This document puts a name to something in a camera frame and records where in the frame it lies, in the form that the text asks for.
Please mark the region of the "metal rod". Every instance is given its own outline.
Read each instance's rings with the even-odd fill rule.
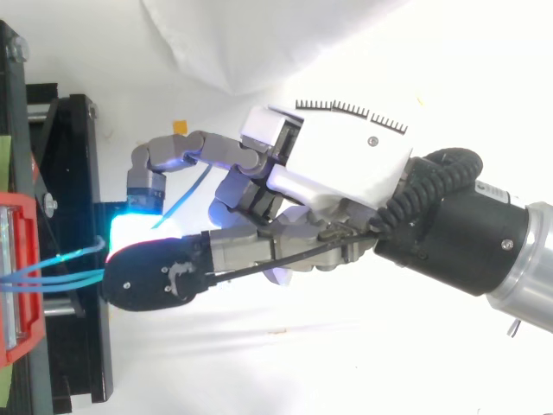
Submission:
[[[72,316],[73,314],[75,314],[75,308],[69,297],[44,300],[44,316],[46,317]]]
[[[30,124],[39,124],[46,121],[48,112],[30,112],[27,115],[27,120]]]

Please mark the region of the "red container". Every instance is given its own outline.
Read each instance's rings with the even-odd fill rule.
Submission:
[[[35,199],[16,193],[0,193],[0,206],[8,207],[13,212],[14,245],[16,268],[21,270],[40,260],[38,247],[38,228],[36,225]],[[39,277],[38,271],[29,274]],[[27,354],[44,337],[44,313],[42,311],[42,294],[37,292],[17,293],[19,303],[19,328],[17,345],[6,350],[3,332],[2,307],[0,307],[0,367],[8,366]]]

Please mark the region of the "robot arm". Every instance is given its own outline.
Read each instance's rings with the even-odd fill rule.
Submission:
[[[476,181],[482,162],[472,151],[410,158],[407,128],[389,118],[336,103],[297,106],[254,108],[242,143],[196,131],[135,149],[127,183],[135,210],[162,211],[163,172],[197,161],[228,169],[210,208],[222,229],[116,253],[105,268],[111,303],[178,306],[222,281],[331,271],[374,247],[553,331],[553,207],[526,207]],[[277,216],[283,198],[298,206]]]

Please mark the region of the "blue light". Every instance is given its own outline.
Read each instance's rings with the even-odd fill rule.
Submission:
[[[115,252],[127,246],[166,238],[180,238],[182,231],[171,218],[167,218],[159,227],[152,227],[160,221],[160,214],[120,214],[111,221],[110,253],[108,260]]]

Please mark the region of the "silver metal cylinder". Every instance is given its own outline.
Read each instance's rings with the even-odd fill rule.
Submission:
[[[66,298],[50,298],[44,301],[44,316],[72,316],[75,314],[75,308],[71,304],[71,300]]]
[[[524,246],[487,299],[496,310],[553,332],[553,207],[539,202],[527,208]]]

